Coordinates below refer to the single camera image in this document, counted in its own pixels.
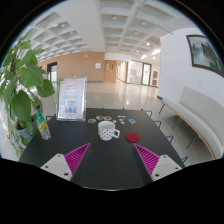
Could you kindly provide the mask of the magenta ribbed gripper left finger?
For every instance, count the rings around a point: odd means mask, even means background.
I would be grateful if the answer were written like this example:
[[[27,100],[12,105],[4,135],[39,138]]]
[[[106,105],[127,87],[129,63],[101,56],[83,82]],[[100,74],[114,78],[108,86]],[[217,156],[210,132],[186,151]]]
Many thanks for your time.
[[[84,144],[67,154],[56,154],[47,161],[41,168],[51,174],[70,181],[77,171],[90,144]]]

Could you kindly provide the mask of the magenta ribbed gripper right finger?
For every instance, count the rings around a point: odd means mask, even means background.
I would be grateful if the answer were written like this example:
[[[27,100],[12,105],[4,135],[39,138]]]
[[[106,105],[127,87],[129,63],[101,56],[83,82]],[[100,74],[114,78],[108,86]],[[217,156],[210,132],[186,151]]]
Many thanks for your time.
[[[158,154],[138,144],[135,144],[134,147],[153,181],[157,181],[181,170],[181,167],[168,155],[159,156]]]

